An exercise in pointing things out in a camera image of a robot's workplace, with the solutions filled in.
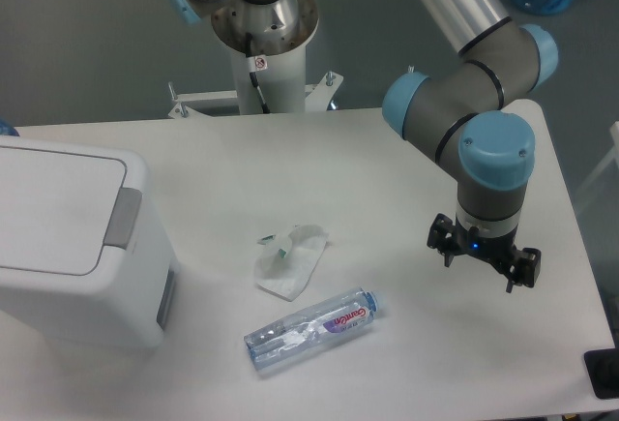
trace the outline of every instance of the white table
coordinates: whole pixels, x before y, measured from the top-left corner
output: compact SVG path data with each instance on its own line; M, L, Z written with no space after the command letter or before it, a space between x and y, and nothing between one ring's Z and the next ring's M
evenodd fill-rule
M0 315L0 416L132 420L481 420L619 407L597 400L582 354L612 346L539 107L508 109L537 136L517 236L543 252L534 289L426 247L456 183L380 111L192 118L21 129L132 149L184 265L154 351L44 339ZM329 245L287 303L252 283L259 237L316 223ZM387 310L367 334L259 376L243 336L353 286Z

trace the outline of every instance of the bolt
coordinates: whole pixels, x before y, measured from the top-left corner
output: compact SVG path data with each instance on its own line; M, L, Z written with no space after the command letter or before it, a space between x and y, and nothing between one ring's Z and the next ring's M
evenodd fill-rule
M178 101L178 96L174 91L174 84L172 84L172 82L168 82L167 88L170 89L170 97L172 98L172 102L175 104Z

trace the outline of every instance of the bottle label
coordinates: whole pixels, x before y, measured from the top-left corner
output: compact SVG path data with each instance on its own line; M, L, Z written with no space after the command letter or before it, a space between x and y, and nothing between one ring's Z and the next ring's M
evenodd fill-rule
M345 315L336 317L331 321L324 323L325 329L329 332L340 333L357 327L368 319L369 309L361 307L359 310L347 313Z

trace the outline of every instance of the cable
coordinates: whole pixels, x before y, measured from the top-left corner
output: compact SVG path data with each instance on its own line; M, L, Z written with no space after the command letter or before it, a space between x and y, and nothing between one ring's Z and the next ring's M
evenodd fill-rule
M246 58L251 58L251 39L252 39L252 35L248 32L245 35L245 57ZM250 80L251 80L251 85L253 86L253 88L255 88L257 92L258 100L260 101L260 107L262 108L262 113L271 114L271 110L269 109L269 106L267 105L266 100L264 100L264 94L262 94L262 89L260 88L260 84L258 83L258 76L256 75L255 72L250 72Z

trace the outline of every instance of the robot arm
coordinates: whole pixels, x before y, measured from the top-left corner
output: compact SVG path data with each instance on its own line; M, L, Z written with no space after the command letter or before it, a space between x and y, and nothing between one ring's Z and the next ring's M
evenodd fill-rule
M189 22L212 14L220 39L248 56L279 55L308 42L317 10L309 1L305 15L299 15L301 1L173 0ZM514 240L533 170L535 136L523 119L500 110L554 72L556 44L538 26L516 26L499 0L422 1L462 65L441 79L417 72L402 76L385 97L383 115L402 138L457 180L456 222L439 214L427 244L445 257L446 266L454 256L470 255L504 275L508 291L532 287L541 253L519 250ZM232 5L233 11L218 11ZM300 18L310 19L309 25ZM303 93L305 63L301 67ZM268 102L276 103L289 90L278 86Z
M498 0L422 1L462 64L442 79L402 76L385 97L383 115L457 180L456 222L439 214L427 244L446 266L470 255L504 275L508 291L532 287L541 253L517 249L514 239L535 136L523 119L499 110L554 72L556 45L538 26L516 26Z

